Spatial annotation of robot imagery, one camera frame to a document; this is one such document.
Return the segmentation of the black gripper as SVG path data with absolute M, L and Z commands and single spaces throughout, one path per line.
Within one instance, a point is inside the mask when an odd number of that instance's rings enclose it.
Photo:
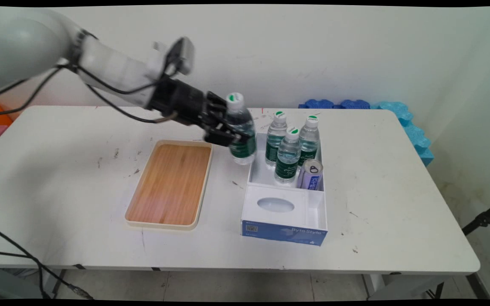
M 251 139 L 247 134 L 230 126 L 226 120 L 226 100 L 212 91 L 205 94 L 185 82 L 166 78 L 154 89 L 148 109 L 160 112 L 163 117 L 189 126 L 204 128 L 204 141 L 212 145 L 229 147 L 246 144 Z

